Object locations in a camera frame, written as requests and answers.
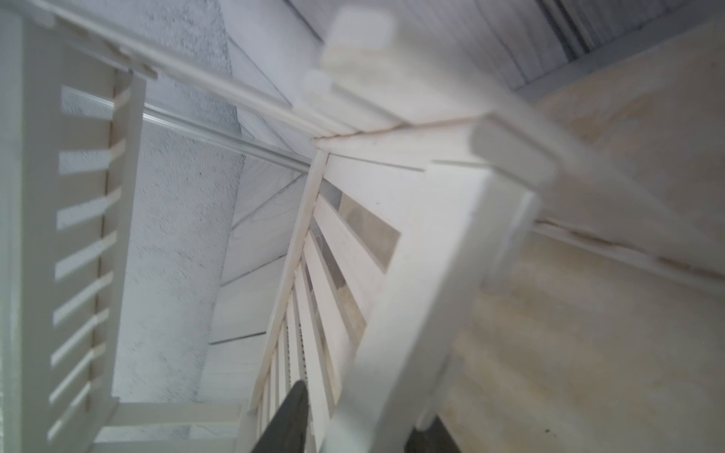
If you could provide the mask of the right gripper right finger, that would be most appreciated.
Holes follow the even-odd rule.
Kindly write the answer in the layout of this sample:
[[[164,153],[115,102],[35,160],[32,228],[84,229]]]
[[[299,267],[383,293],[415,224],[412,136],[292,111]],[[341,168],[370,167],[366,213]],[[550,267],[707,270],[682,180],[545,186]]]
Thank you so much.
[[[405,453],[460,453],[458,445],[439,417],[436,417],[427,430],[416,430],[404,447]]]

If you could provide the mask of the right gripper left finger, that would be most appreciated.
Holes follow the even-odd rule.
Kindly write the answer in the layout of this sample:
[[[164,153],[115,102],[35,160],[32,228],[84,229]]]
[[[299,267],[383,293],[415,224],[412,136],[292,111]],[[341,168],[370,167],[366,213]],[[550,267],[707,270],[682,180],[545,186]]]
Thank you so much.
[[[252,453],[303,453],[307,444],[310,400],[304,381],[297,381],[262,433]]]

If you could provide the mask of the white wooden slatted rack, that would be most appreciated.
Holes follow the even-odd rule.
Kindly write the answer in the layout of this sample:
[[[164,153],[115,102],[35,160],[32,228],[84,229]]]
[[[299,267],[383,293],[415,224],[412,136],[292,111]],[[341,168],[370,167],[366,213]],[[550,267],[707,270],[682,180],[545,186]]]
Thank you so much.
[[[247,407],[111,393],[145,83],[315,147]],[[721,452],[724,247],[384,9],[337,14],[294,106],[84,9],[1,5],[7,452]]]

